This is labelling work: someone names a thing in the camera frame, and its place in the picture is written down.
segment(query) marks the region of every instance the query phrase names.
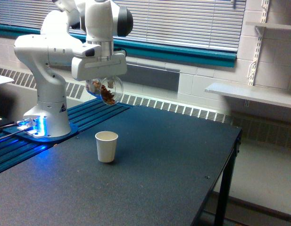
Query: teal window frame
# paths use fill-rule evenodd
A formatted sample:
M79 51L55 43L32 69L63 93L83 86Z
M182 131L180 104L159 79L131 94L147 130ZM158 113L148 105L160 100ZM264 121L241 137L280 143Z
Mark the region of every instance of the teal window frame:
M40 34L40 30L0 24L0 36L18 37L25 34ZM85 35L73 33L71 35L85 42ZM236 53L222 51L183 48L121 39L114 39L114 47L124 48L128 55L133 54L195 64L234 67L236 62Z

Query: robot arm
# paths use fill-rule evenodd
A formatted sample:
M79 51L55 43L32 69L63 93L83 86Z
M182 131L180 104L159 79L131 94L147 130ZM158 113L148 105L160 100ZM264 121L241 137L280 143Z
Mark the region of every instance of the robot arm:
M111 0L52 1L61 11L46 16L41 34L20 36L15 42L16 56L32 71L38 95L37 105L24 114L25 123L18 128L34 126L27 133L35 138L71 131L66 82L51 66L72 66L79 81L124 74L125 55L114 53L113 35L126 36L133 28L130 12ZM86 32L86 43L69 34L78 24Z

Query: window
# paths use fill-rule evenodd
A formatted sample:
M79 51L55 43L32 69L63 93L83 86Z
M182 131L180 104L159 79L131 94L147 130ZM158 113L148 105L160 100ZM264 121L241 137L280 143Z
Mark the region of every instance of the window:
M236 52L246 0L115 0L130 9L124 38L155 44ZM40 28L51 0L0 0L0 24Z

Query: white paper cup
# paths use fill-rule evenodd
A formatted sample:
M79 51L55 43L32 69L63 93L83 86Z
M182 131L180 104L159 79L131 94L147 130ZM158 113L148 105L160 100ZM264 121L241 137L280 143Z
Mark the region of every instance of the white paper cup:
M97 141L97 154L100 162L112 162L115 158L118 134L102 131L95 135Z

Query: black cable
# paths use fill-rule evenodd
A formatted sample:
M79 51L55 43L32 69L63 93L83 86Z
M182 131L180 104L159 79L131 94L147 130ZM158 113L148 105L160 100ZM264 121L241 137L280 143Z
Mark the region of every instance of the black cable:
M16 123L12 123L12 124L9 124L9 125L0 126L0 131L1 131L2 129L6 129L6 128L9 128L9 127L12 127L12 126L17 126L17 124L16 124Z
M32 129L33 129L33 127L28 127L28 128L26 128L26 129L24 129L24 130L19 130L19 131L16 131L16 132L14 132L14 133L10 133L10 134L8 134L8 135L6 135L6 136L0 137L0 140L5 139L5 138L10 137L10 136L13 136L13 135L15 135L15 134L17 134L17 133L25 132L25 131L29 131L29 130L32 130Z

